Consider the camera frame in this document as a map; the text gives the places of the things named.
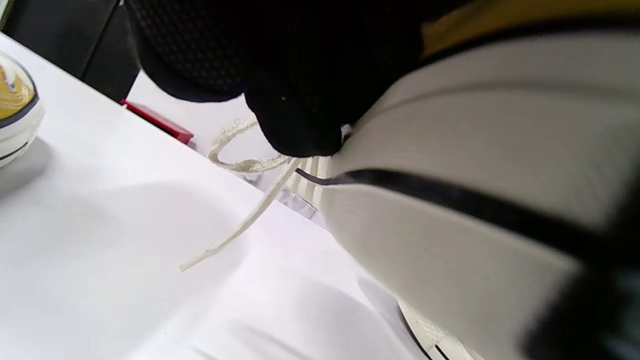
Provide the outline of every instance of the white surface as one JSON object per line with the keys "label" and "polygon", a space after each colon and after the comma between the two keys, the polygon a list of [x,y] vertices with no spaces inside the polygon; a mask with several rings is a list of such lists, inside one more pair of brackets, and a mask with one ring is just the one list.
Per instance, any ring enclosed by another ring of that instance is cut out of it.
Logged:
{"label": "white surface", "polygon": [[20,45],[47,107],[0,168],[1,359],[410,359],[394,299],[281,204]]}

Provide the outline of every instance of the white shoelace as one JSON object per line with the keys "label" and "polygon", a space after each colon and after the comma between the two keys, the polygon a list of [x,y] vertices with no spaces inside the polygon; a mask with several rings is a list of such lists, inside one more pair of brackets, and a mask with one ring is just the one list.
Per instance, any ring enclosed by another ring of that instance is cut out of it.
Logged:
{"label": "white shoelace", "polygon": [[180,266],[181,271],[189,270],[190,268],[201,263],[207,258],[219,253],[232,241],[242,235],[249,227],[251,227],[251,225],[253,225],[253,223],[258,220],[258,218],[265,212],[265,210],[269,208],[269,205],[271,205],[271,203],[276,199],[284,185],[287,183],[287,180],[289,180],[291,175],[293,175],[294,171],[296,171],[296,169],[304,160],[283,155],[278,155],[273,158],[264,160],[244,160],[240,161],[239,163],[225,163],[219,159],[220,151],[222,151],[222,148],[224,148],[224,146],[226,146],[237,135],[244,133],[257,124],[258,120],[254,117],[248,121],[236,124],[228,130],[225,130],[214,142],[214,147],[209,153],[209,159],[219,167],[241,173],[263,172],[279,167],[284,167],[284,170],[280,174],[280,177],[278,177],[278,180],[275,182],[275,184],[273,184],[271,188],[264,194],[264,197],[258,203],[256,208],[251,212],[251,214],[249,214],[248,217],[246,217],[246,219],[240,224],[240,226],[233,234],[231,234],[225,241],[223,241],[219,245],[205,250],[195,259]]}

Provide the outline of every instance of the white rubber sole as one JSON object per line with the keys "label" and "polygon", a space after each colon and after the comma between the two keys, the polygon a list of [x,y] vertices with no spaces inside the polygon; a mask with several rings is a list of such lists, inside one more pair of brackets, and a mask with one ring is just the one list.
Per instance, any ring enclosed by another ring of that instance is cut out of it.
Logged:
{"label": "white rubber sole", "polygon": [[38,133],[44,118],[42,100],[33,106],[22,119],[0,129],[0,167],[18,158],[28,149]]}

